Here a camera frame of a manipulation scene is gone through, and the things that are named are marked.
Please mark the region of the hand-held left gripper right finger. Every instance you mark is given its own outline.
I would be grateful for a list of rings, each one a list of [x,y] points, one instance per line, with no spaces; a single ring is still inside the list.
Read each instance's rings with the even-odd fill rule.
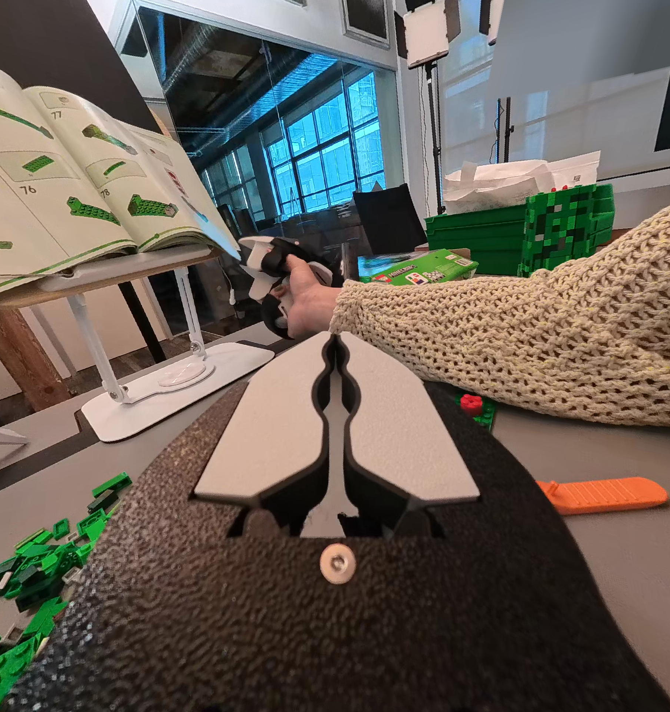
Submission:
[[[423,381],[353,334],[336,338],[344,480],[365,518],[394,530],[411,511],[475,502],[480,490]]]

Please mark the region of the green lego assembly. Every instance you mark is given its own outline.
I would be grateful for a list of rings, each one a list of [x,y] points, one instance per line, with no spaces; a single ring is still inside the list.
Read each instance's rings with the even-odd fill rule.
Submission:
[[[459,407],[460,407],[460,404],[459,404],[459,402],[460,402],[460,397],[461,397],[464,393],[476,395],[476,394],[473,394],[473,393],[470,393],[470,392],[466,392],[466,391],[463,391],[463,390],[460,390],[460,389],[455,389],[454,399],[455,399],[456,405],[458,405]],[[484,409],[483,409],[482,416],[475,417],[475,418],[474,418],[474,417],[470,417],[470,416],[469,416],[469,417],[470,417],[471,419],[473,419],[475,422],[477,422],[477,423],[479,423],[480,425],[482,425],[482,426],[483,426],[484,428],[486,428],[488,431],[491,431],[491,429],[492,429],[492,424],[493,424],[493,420],[494,420],[494,417],[495,417],[495,414],[496,414],[496,411],[497,411],[497,403],[496,403],[495,401],[493,401],[493,400],[491,400],[491,399],[485,397],[485,396],[481,396],[481,397],[482,397],[482,400],[483,400],[483,408],[484,408]]]

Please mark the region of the lego instruction booklet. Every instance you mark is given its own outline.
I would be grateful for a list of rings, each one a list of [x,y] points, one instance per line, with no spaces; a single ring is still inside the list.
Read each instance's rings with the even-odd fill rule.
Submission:
[[[0,294],[179,245],[240,257],[180,143],[0,70]]]

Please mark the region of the person's right forearm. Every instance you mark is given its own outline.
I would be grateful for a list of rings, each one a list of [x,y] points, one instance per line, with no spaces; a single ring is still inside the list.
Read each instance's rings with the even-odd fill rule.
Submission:
[[[670,426],[670,206],[588,258],[528,278],[348,281],[332,333],[420,378],[541,414]]]

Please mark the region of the green lego box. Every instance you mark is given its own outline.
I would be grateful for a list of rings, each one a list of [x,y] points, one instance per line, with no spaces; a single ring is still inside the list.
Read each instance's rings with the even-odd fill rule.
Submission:
[[[358,279],[386,286],[426,286],[472,278],[478,266],[466,248],[360,256]]]

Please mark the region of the green lego creeper model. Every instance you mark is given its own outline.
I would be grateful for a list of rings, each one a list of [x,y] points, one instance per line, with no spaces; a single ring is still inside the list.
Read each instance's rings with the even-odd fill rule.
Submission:
[[[595,254],[612,239],[612,184],[576,186],[526,198],[518,277]]]

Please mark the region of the pile of lego pieces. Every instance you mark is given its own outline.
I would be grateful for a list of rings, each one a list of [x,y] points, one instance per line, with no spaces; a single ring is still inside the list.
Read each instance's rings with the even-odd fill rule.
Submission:
[[[51,529],[40,528],[0,562],[0,601],[13,602],[18,612],[8,631],[0,635],[0,706],[43,652],[87,560],[132,483],[126,472],[108,479],[91,491],[87,514],[74,527],[62,518]]]

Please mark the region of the person's right hand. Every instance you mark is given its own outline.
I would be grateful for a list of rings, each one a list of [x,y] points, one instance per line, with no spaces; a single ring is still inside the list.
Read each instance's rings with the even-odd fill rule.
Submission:
[[[328,331],[341,288],[321,284],[310,265],[295,255],[289,255],[286,264],[289,281],[285,293],[292,298],[287,316],[289,336],[297,339]]]

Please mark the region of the white book stand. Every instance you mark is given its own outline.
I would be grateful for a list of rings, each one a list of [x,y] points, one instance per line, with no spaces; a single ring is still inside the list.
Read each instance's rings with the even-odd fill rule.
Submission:
[[[240,343],[206,347],[200,331],[188,267],[215,257],[206,246],[187,245],[81,264],[71,273],[41,277],[0,293],[0,309],[67,298],[101,377],[104,393],[81,407],[100,441],[122,441],[266,365],[274,354]],[[190,355],[124,387],[91,323],[85,293],[152,274],[173,271],[187,319]]]

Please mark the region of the large grid window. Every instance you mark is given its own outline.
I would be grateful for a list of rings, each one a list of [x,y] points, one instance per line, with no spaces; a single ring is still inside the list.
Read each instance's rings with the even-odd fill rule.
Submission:
[[[256,224],[339,207],[357,191],[391,186],[381,126],[384,74],[341,71],[273,120],[236,139],[200,172],[217,206]]]

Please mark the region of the stack of green crates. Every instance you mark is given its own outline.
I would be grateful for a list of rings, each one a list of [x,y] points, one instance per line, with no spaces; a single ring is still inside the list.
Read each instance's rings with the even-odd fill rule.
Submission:
[[[526,206],[522,204],[428,217],[425,222],[429,247],[466,248],[478,263],[478,274],[516,276],[525,238],[525,213]]]

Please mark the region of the orange brick separator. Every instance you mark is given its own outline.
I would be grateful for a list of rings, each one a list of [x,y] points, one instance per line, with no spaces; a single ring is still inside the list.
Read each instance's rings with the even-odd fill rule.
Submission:
[[[669,502],[669,494],[661,485],[640,476],[536,484],[560,515],[637,511]]]

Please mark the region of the white paper bags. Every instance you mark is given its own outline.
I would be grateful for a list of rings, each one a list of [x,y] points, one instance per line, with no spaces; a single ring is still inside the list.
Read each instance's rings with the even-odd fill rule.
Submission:
[[[547,162],[527,159],[500,164],[465,162],[461,170],[445,175],[443,203],[446,214],[523,205],[528,197],[597,182],[600,151]]]

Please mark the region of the black backdrop board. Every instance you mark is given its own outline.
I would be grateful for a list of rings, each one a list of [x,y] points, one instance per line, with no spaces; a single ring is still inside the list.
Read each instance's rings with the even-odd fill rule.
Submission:
[[[66,90],[162,134],[87,1],[0,1],[0,69],[22,88]]]

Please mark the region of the wooden post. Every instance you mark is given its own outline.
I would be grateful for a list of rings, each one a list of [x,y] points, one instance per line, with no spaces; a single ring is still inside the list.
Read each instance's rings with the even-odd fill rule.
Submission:
[[[19,310],[0,310],[0,361],[35,412],[72,398]]]

